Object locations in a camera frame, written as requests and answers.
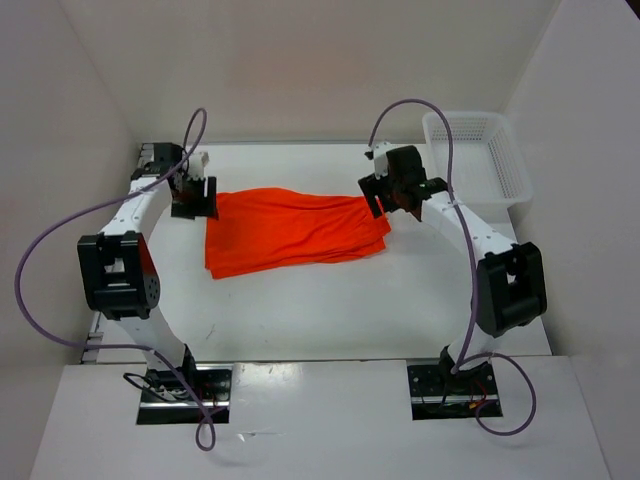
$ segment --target wall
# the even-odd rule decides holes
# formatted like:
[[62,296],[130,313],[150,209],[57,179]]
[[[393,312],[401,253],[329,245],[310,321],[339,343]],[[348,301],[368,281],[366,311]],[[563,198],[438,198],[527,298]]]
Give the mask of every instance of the wall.
[[[53,345],[20,316],[13,273],[31,239],[65,214],[126,190],[133,137],[64,12],[50,0],[0,2],[0,477],[26,478],[62,365],[78,352]],[[75,243],[112,212],[77,221],[36,251],[23,282],[36,318],[82,340]]]
[[[392,101],[506,103],[556,0],[61,0],[134,133],[205,139],[368,137]],[[383,125],[423,138],[414,107]]]
[[516,233],[544,252],[545,325],[614,479],[640,478],[639,46],[624,0],[564,0],[507,108],[535,189]]

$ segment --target white floor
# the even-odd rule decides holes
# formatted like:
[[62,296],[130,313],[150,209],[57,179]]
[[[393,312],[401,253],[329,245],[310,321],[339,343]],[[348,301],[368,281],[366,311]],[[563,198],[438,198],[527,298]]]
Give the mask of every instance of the white floor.
[[[538,414],[510,438],[474,419],[412,421],[403,361],[237,364],[211,453],[196,448],[194,425],[135,425],[139,395],[122,373],[142,365],[69,366],[31,478],[608,479],[570,361],[519,361]],[[506,430],[530,399],[515,369],[494,368],[504,418],[486,421]]]
[[[217,176],[220,192],[279,186],[360,195],[358,179],[373,171],[363,145],[204,148],[211,157],[207,173]],[[514,236],[506,210],[487,220]],[[469,320],[467,259],[404,212],[390,221],[387,250],[374,257],[214,282],[203,266],[205,221],[174,219],[167,210],[149,239],[161,277],[160,307],[198,361],[437,356]],[[101,329],[105,343],[128,341],[116,322],[102,321]],[[541,321],[509,332],[501,350],[549,355]],[[138,352],[103,350],[98,356],[100,363],[140,361]]]

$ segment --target red cloth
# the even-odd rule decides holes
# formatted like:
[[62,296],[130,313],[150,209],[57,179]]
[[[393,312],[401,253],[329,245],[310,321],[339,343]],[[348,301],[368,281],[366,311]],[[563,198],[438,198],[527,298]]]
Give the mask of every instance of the red cloth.
[[216,197],[207,219],[205,267],[213,278],[285,265],[337,263],[378,253],[391,231],[362,197],[318,196],[258,188]]

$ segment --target white basket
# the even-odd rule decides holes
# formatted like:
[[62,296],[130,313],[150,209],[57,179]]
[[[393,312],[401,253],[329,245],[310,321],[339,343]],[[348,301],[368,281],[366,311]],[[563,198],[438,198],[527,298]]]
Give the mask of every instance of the white basket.
[[[453,188],[467,205],[509,207],[527,202],[533,188],[503,115],[487,112],[444,112],[453,133]],[[427,175],[447,179],[447,133],[440,117],[422,119],[427,141]]]

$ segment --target cloth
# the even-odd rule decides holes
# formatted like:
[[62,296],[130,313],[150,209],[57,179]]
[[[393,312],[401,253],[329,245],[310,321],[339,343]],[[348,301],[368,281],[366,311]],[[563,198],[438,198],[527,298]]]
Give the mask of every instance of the cloth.
[[258,188],[216,197],[207,219],[205,267],[225,278],[285,265],[337,263],[378,253],[391,231],[362,197]]

